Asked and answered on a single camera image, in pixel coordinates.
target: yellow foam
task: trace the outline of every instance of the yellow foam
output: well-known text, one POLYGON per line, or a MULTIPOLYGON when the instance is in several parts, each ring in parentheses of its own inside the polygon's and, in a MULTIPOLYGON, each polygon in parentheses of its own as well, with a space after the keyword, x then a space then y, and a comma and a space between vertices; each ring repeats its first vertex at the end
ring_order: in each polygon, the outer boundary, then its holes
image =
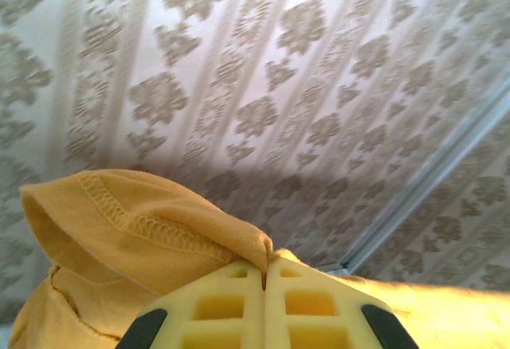
POLYGON ((380 349, 361 311, 390 308, 328 275, 279 258, 264 291, 259 270, 236 261, 158 299, 167 310, 153 349, 380 349))

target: black rubber tip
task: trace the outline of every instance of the black rubber tip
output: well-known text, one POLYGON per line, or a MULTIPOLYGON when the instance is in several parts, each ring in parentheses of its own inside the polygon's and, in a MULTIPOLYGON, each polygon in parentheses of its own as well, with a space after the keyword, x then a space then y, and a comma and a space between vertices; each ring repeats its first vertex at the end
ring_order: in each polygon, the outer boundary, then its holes
POLYGON ((393 313, 372 304, 363 305, 361 311, 381 343, 382 349, 419 349, 393 313))
POLYGON ((120 339, 116 349, 150 349, 166 318, 167 311, 161 308, 137 317, 120 339))

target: yellow fabric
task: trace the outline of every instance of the yellow fabric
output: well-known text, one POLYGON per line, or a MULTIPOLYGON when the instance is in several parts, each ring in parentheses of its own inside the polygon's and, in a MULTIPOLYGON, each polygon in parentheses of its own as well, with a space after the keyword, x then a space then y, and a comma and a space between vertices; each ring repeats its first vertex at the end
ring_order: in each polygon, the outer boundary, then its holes
MULTIPOLYGON (((277 256, 259 229, 154 175, 85 171, 22 187, 26 218, 53 262, 20 311, 10 347, 113 348, 155 298, 239 257, 277 256)), ((420 347, 510 348, 510 295, 341 278, 388 303, 420 347)))

